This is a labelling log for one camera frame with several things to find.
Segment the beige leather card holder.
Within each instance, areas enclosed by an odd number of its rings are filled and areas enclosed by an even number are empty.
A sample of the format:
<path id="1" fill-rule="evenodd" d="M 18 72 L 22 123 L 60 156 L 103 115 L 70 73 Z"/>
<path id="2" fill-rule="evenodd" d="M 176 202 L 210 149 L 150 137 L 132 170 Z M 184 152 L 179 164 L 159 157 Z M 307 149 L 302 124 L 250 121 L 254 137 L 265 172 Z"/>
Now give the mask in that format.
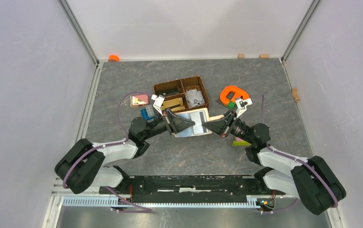
<path id="1" fill-rule="evenodd" d="M 202 124 L 209 121 L 219 120 L 224 117 L 224 115 L 209 116 L 207 108 L 194 109 L 191 111 L 185 111 L 176 113 L 176 115 L 193 121 L 195 124 L 191 127 L 186 128 L 182 132 L 175 134 L 176 138 L 185 138 L 193 136 L 201 136 L 211 134 L 212 131 L 203 127 Z"/>

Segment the white magnetic stripe card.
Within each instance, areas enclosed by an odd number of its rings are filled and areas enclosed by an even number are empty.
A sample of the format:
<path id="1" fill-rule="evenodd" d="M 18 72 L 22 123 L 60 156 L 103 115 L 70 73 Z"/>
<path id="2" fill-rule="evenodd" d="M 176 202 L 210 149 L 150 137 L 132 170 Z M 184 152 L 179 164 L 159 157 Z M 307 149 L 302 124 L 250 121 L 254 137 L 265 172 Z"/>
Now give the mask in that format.
<path id="1" fill-rule="evenodd" d="M 206 122 L 206 113 L 204 111 L 192 112 L 190 114 L 191 121 L 195 122 L 193 126 L 193 135 L 208 134 L 209 130 L 203 127 L 203 123 Z"/>

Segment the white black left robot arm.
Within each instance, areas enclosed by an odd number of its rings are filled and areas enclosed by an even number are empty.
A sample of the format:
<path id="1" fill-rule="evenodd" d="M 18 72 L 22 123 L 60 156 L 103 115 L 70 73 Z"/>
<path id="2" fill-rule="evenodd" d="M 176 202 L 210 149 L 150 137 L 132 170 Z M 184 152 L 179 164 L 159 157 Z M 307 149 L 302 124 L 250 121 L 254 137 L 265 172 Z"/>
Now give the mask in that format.
<path id="1" fill-rule="evenodd" d="M 86 138 L 78 140 L 54 168 L 63 181 L 63 188 L 80 194 L 90 187 L 109 186 L 117 193 L 125 193 L 129 180 L 119 168 L 108 164 L 117 160 L 142 156 L 149 148 L 147 139 L 164 132 L 176 135 L 195 125 L 195 122 L 166 109 L 154 121 L 143 117 L 132 120 L 127 138 L 105 143 L 92 143 Z"/>

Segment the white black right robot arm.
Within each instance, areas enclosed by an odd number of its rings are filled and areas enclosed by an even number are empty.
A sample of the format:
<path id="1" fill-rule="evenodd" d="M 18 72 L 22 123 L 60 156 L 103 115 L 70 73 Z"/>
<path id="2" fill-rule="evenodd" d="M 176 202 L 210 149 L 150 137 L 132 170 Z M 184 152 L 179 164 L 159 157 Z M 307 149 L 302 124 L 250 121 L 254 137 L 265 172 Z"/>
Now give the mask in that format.
<path id="1" fill-rule="evenodd" d="M 248 159 L 263 166 L 254 175 L 254 188 L 260 194 L 281 191 L 300 200 L 315 215 L 336 208 L 347 196 L 322 157 L 305 158 L 277 150 L 269 144 L 270 130 L 264 123 L 248 126 L 234 112 L 227 112 L 223 118 L 202 126 L 222 138 L 231 134 L 250 143 L 245 148 Z"/>

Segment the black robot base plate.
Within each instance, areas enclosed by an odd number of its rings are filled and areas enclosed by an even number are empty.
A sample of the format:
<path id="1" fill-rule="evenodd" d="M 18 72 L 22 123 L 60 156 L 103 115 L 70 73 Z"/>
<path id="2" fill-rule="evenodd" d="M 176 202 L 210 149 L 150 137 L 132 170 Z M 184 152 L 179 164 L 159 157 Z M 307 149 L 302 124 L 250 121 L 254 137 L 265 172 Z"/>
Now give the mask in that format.
<path id="1" fill-rule="evenodd" d="M 111 190 L 128 194 L 133 203 L 243 203 L 247 196 L 284 195 L 253 175 L 135 175 L 114 187 L 103 184 L 99 193 Z"/>

